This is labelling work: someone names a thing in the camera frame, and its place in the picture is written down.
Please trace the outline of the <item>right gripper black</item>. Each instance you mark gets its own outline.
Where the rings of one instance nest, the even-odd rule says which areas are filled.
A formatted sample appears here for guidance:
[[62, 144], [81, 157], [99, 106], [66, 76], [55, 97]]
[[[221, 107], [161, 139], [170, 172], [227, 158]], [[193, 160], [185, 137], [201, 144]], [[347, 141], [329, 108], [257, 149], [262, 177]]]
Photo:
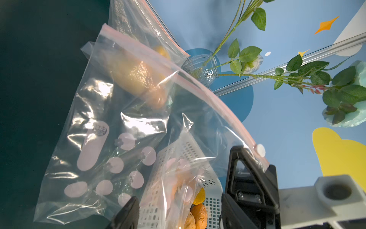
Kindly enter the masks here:
[[[238, 163], [244, 164], [248, 176], [235, 175]], [[225, 194], [240, 207], [256, 210], [255, 224], [258, 228], [281, 228], [276, 167], [270, 165], [264, 172], [250, 157], [249, 150], [242, 146], [234, 146], [230, 150]]]

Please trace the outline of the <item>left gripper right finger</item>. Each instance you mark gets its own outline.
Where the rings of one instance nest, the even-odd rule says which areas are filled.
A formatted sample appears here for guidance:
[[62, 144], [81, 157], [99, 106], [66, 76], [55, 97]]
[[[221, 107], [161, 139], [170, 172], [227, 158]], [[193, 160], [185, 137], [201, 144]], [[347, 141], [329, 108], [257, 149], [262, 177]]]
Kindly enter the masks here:
[[221, 201], [223, 229], [257, 229], [257, 226], [229, 194], [222, 194]]

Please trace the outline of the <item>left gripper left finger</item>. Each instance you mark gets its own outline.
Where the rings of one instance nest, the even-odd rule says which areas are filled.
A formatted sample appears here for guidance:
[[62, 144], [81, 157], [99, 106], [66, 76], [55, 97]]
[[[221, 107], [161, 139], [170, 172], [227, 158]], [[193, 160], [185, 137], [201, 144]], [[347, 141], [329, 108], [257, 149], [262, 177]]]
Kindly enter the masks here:
[[133, 196], [111, 220], [106, 229], [137, 229], [139, 211], [139, 200]]

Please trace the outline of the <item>spare clear zipper bag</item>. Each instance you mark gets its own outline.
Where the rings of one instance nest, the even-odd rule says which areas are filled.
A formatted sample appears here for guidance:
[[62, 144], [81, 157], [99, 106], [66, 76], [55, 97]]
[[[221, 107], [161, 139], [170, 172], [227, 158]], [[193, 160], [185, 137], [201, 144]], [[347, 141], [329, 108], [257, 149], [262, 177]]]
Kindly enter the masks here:
[[126, 36], [103, 25], [42, 180], [33, 220], [65, 225], [92, 215], [114, 217], [142, 199], [159, 151], [191, 133], [218, 177], [234, 145], [264, 172], [265, 149], [212, 91], [169, 63], [167, 101], [160, 109], [118, 86], [108, 60]]

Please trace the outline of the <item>large orange potato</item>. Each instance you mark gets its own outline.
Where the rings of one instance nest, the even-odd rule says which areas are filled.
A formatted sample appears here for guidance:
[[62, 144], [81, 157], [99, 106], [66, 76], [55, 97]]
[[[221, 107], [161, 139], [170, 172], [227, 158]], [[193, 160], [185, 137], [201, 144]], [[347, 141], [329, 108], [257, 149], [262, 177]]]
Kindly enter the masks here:
[[114, 82], [134, 96], [155, 88], [149, 66], [143, 61], [116, 55], [109, 60], [108, 65]]

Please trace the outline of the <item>clear zipper bag pink zipper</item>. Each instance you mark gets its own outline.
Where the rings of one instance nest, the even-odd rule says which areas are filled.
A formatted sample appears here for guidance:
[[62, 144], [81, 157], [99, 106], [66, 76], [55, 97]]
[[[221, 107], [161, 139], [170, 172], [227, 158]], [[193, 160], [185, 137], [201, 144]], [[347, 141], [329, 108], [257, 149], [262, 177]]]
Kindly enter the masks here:
[[[135, 58], [149, 66], [155, 87], [165, 89], [172, 73], [169, 63], [182, 66], [190, 56], [174, 40], [148, 1], [111, 1], [108, 25], [126, 36], [122, 51], [116, 55]], [[166, 59], [154, 50], [162, 46], [170, 54]]]

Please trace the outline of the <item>yellow green potato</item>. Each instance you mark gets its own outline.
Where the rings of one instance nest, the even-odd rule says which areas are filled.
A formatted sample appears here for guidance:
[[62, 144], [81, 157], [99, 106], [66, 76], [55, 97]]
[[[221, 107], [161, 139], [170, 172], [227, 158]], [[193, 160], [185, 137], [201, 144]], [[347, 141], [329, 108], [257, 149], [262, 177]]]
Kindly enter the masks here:
[[171, 60], [169, 52], [164, 47], [156, 46], [154, 47], [154, 50], [166, 59]]

